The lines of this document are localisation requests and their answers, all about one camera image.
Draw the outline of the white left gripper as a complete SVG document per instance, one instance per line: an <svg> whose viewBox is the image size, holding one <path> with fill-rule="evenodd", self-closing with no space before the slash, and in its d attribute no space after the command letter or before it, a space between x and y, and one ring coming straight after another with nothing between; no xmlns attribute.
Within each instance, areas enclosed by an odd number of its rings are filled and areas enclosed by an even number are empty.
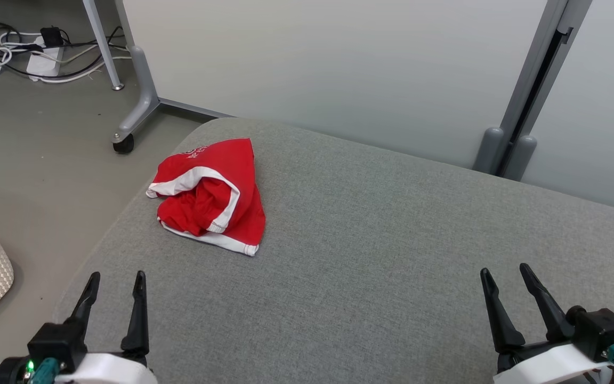
<svg viewBox="0 0 614 384"><path fill-rule="evenodd" d="M67 322L88 325L100 280L100 272L95 271L90 275ZM121 349L123 355L148 355L147 282L143 270L136 273L132 296L133 308ZM56 376L54 384L158 384L158 381L155 374L139 362L108 353L90 353L85 355L75 372Z"/></svg>

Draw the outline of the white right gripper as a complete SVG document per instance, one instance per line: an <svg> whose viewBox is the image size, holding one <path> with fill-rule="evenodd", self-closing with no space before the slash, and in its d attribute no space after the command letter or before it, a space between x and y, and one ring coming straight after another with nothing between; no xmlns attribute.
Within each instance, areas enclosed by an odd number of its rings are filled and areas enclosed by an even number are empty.
<svg viewBox="0 0 614 384"><path fill-rule="evenodd" d="M524 336L505 311L490 270L482 268L480 279L498 353L493 384L614 384L614 367L607 359L594 359L573 343L563 342L572 338L573 325L530 265L521 263L519 270L543 317L548 342L525 345Z"/></svg>

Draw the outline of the red shorts with white trim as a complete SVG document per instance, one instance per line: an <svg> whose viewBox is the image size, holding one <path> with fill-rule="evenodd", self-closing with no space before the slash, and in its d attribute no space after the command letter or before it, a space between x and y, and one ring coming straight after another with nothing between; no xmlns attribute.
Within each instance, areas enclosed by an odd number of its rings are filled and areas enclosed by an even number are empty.
<svg viewBox="0 0 614 384"><path fill-rule="evenodd" d="M247 256L258 252L266 216L249 138L169 156L146 196L161 199L157 220L171 233Z"/></svg>

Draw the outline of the grey rounded partition foot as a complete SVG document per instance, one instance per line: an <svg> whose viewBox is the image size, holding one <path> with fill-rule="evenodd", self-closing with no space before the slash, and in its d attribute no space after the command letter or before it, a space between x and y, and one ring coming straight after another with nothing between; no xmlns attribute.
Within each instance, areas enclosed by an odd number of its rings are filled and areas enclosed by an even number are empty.
<svg viewBox="0 0 614 384"><path fill-rule="evenodd" d="M504 138L504 131L499 127L485 130L478 153L472 165L472 170L482 173L493 173L496 161L499 159L499 148Z"/></svg>
<svg viewBox="0 0 614 384"><path fill-rule="evenodd" d="M503 178L521 181L527 165L534 154L538 141L530 135L524 135L515 141L503 170Z"/></svg>

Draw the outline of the black caster wheel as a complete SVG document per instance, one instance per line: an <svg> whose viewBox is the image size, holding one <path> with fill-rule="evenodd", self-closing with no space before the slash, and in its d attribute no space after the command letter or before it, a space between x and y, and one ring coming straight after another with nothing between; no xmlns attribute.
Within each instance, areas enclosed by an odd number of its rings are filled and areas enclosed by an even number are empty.
<svg viewBox="0 0 614 384"><path fill-rule="evenodd" d="M134 136L128 134L125 138L117 143L113 143L113 151L118 155L129 155L134 150Z"/></svg>

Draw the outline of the grey fabric sofa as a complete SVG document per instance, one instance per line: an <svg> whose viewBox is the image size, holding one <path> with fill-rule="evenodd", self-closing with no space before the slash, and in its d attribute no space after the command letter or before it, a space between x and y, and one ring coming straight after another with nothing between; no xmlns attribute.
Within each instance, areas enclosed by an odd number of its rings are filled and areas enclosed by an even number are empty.
<svg viewBox="0 0 614 384"><path fill-rule="evenodd" d="M118 350L139 270L161 384L492 383L483 268L528 343L546 327L522 263L563 310L614 311L614 207L260 120L212 120L175 152L234 138L253 143L256 256L169 233L141 187L53 312L101 273L91 351Z"/></svg>

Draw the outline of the grey partition support leg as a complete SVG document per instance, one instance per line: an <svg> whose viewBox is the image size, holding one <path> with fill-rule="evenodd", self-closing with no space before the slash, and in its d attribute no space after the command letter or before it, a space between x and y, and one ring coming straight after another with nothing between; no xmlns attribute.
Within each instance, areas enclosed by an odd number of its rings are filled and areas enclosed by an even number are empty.
<svg viewBox="0 0 614 384"><path fill-rule="evenodd" d="M126 34L126 47L130 52L131 61L136 73L140 94L138 102L119 125L112 138L112 143L122 141L128 134L134 134L160 105L156 87L147 63L146 54L136 45L127 18L126 0L114 0L120 18L121 26Z"/></svg>

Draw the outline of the grey partition base rail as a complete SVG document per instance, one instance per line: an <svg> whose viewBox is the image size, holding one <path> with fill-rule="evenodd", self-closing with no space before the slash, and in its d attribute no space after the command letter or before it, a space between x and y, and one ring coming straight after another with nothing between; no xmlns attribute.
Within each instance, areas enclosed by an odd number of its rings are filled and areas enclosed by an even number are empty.
<svg viewBox="0 0 614 384"><path fill-rule="evenodd" d="M183 109L185 111L190 111L196 114L200 114L202 116L207 116L207 117L212 117L212 118L235 118L234 116L228 115L228 114L224 114L224 113L219 113L216 111L212 111L209 109L205 109L202 107L196 107L196 106L192 106L189 104L185 104L182 102L177 102L177 101L173 101L173 100L169 100L166 98L159 98L159 101L161 104L169 106L169 107L175 107L178 109Z"/></svg>

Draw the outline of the grey aluminium partition post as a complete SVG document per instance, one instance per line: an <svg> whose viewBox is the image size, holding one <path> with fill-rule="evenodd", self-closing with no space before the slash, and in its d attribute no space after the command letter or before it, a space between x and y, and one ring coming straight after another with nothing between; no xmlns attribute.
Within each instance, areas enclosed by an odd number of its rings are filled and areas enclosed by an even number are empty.
<svg viewBox="0 0 614 384"><path fill-rule="evenodd" d="M493 167L503 177L510 148L518 138L530 135L544 102L572 48L592 0L546 0L526 60L500 124L504 138Z"/></svg>

